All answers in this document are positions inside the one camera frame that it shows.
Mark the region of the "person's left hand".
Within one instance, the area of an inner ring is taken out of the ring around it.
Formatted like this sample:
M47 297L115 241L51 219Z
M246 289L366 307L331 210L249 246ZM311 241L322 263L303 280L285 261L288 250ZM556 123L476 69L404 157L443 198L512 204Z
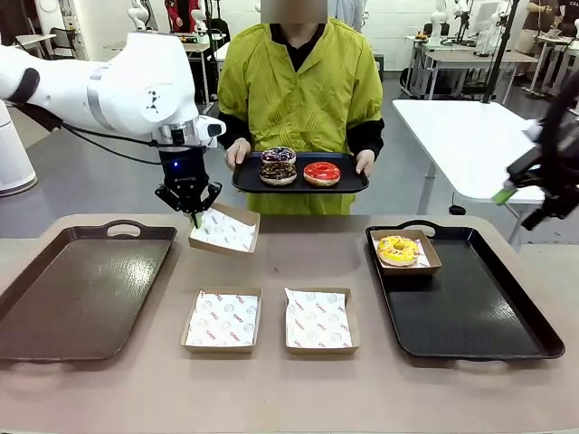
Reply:
M369 177L372 173L375 163L375 152L371 149L365 149L356 156L356 172Z

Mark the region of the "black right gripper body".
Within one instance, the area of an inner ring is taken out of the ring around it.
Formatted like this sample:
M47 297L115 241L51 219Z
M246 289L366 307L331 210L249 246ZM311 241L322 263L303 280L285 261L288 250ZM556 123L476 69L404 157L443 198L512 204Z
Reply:
M505 186L512 188L526 188L547 186L546 174L550 160L542 151L527 151L515 162L507 167L508 179Z

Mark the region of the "person's right hand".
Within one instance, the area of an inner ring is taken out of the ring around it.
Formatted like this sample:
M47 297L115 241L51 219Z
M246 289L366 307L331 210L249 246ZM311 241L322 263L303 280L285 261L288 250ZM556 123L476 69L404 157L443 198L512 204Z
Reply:
M251 144L245 138L240 137L226 149L225 163L231 171L234 171L236 166L241 165L251 151Z

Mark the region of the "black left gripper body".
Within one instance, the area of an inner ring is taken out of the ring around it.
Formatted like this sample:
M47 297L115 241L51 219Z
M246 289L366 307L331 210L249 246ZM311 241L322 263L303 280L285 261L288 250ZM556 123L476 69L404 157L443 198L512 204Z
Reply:
M179 152L159 151L164 179L162 184L180 184L199 199L206 191L209 176L205 171L203 150L194 147Z

